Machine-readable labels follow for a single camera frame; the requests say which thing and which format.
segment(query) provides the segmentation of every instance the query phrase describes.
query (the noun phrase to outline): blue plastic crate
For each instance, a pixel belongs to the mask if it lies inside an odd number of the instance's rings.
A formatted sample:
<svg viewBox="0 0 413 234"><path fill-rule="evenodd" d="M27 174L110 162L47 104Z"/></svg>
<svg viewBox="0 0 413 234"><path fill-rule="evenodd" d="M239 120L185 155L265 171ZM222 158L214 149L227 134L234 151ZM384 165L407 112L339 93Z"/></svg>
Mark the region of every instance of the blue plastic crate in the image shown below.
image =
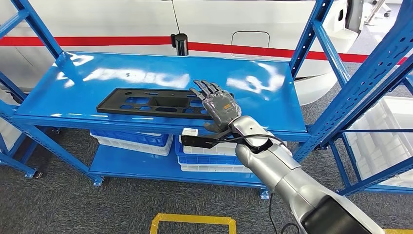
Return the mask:
<svg viewBox="0 0 413 234"><path fill-rule="evenodd" d="M189 155L184 153L184 146L179 142L179 136L175 139L175 153L182 164L226 164L242 165L236 156L225 155Z"/></svg>
<svg viewBox="0 0 413 234"><path fill-rule="evenodd" d="M90 130L92 135L100 137L109 137L120 140L127 140L136 143L147 145L165 146L168 140L168 134L161 134L160 136L148 135L137 132L121 132L121 131L106 131L106 130Z"/></svg>

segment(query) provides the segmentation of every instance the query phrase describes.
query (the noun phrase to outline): floor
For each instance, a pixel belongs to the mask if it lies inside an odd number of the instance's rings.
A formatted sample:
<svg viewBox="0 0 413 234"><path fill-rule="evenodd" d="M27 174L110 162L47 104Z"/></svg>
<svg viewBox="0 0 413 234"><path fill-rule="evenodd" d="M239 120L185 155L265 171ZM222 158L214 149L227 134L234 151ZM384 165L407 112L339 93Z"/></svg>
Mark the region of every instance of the floor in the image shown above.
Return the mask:
<svg viewBox="0 0 413 234"><path fill-rule="evenodd" d="M350 52L369 53L372 39L378 38L375 35L384 34L365 28ZM359 64L346 66L352 74ZM336 84L322 99L303 106L304 119L314 122L339 90ZM401 87L390 95L408 97L408 92ZM87 164L98 147L87 130L63 129L60 135L48 134ZM338 150L344 152L343 146L338 144ZM261 200L255 189L124 178L106 179L102 187L95 188L83 175L42 147L37 147L29 165L45 172L44 177L24 179L22 173L0 167L2 234L147 234L157 213L228 216L236 220L239 234L273 232L268 200ZM330 150L313 152L302 165L327 188L343 187ZM391 229L413 228L413 221L406 218L412 217L412 198L412 195L369 193L349 197L381 227ZM278 229L293 221L278 196L274 197L272 215ZM223 225L174 222L161 222L158 228L160 234L227 232L228 227Z"/></svg>

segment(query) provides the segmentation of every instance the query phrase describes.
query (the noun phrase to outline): red stripe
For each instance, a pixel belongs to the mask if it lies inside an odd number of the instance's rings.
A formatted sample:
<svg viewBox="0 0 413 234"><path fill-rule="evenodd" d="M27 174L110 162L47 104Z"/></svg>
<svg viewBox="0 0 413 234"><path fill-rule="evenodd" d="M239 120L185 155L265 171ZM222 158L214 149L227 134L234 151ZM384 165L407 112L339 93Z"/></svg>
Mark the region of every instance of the red stripe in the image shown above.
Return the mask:
<svg viewBox="0 0 413 234"><path fill-rule="evenodd" d="M166 37L55 37L60 46L170 45ZM43 46L38 37L3 37L0 45Z"/></svg>
<svg viewBox="0 0 413 234"><path fill-rule="evenodd" d="M109 45L169 45L169 36L154 37L55 37L60 46L109 46ZM38 37L3 37L0 46L43 46ZM189 50L207 51L230 54L258 55L291 58L294 50L262 48L240 45L224 45L212 43L189 42ZM359 62L366 60L368 55L339 54L343 62ZM310 51L307 59L327 60L324 52ZM402 64L407 57L399 61Z"/></svg>

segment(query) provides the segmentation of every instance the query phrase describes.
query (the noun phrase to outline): black post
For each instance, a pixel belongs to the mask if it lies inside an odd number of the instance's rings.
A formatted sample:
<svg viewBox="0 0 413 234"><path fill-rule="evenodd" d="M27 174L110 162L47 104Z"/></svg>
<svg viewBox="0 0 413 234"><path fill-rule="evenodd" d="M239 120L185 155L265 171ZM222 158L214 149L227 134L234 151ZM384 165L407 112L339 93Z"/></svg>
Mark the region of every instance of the black post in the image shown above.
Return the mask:
<svg viewBox="0 0 413 234"><path fill-rule="evenodd" d="M188 36L184 33L177 35L172 34L172 47L176 48L176 55L187 56L188 55Z"/></svg>

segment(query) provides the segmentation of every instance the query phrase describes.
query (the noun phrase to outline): robotic arm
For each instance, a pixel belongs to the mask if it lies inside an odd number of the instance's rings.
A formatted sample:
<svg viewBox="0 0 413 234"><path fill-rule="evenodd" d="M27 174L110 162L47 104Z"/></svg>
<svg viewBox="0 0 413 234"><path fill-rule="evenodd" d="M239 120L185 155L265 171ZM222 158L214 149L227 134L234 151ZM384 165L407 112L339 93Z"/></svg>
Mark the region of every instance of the robotic arm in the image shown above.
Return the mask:
<svg viewBox="0 0 413 234"><path fill-rule="evenodd" d="M215 83L194 81L196 94L215 121L204 125L216 135L181 136L188 146L212 148L237 141L236 155L273 193L290 207L305 234L384 234L384 231L347 198L325 188L301 169L284 143L241 109L227 91ZM229 135L234 139L221 140Z"/></svg>

